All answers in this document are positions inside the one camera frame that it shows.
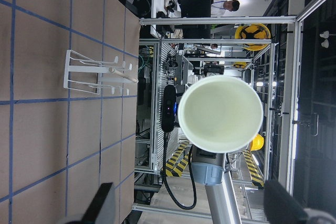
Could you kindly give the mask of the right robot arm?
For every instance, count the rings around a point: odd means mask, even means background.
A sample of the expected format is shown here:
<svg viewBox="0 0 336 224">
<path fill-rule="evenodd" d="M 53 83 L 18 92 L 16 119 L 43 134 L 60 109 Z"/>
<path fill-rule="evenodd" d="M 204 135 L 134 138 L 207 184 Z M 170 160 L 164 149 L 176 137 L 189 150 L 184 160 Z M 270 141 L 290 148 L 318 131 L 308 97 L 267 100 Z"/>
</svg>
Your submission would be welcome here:
<svg viewBox="0 0 336 224">
<path fill-rule="evenodd" d="M 227 155 L 193 145 L 191 168 L 194 181 L 205 186 L 212 222 L 241 223 Z"/>
</svg>

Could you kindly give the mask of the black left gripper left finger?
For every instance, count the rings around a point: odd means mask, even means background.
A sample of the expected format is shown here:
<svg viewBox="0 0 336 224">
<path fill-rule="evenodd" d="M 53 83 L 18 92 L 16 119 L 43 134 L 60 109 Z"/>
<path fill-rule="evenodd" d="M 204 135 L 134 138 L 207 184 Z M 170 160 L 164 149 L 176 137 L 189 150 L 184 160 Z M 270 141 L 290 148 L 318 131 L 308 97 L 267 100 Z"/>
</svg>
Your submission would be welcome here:
<svg viewBox="0 0 336 224">
<path fill-rule="evenodd" d="M 113 183 L 102 183 L 80 223 L 114 223 L 115 189 Z"/>
</svg>

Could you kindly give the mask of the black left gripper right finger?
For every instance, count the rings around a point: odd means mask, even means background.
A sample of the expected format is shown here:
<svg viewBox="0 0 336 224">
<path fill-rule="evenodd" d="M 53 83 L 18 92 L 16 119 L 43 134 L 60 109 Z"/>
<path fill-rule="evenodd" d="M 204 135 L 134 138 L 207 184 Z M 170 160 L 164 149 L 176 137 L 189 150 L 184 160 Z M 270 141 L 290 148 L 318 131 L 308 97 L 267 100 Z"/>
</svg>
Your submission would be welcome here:
<svg viewBox="0 0 336 224">
<path fill-rule="evenodd" d="M 264 212 L 269 223 L 307 223 L 308 214 L 277 180 L 264 183 Z"/>
</svg>

